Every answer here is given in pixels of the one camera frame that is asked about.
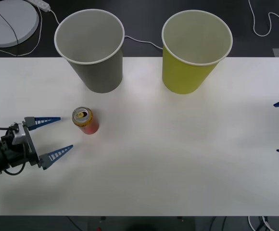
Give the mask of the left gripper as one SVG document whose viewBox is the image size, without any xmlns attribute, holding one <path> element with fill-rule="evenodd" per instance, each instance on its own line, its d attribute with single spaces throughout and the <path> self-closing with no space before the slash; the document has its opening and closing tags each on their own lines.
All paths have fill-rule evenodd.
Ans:
<svg viewBox="0 0 279 231">
<path fill-rule="evenodd" d="M 29 132 L 57 122 L 61 118 L 28 116 L 24 120 L 25 123 L 14 123 L 6 131 L 6 159 L 10 166 L 15 167 L 29 162 L 32 166 L 38 163 L 39 168 L 47 170 L 73 148 L 73 145 L 69 145 L 38 157 Z"/>
</svg>

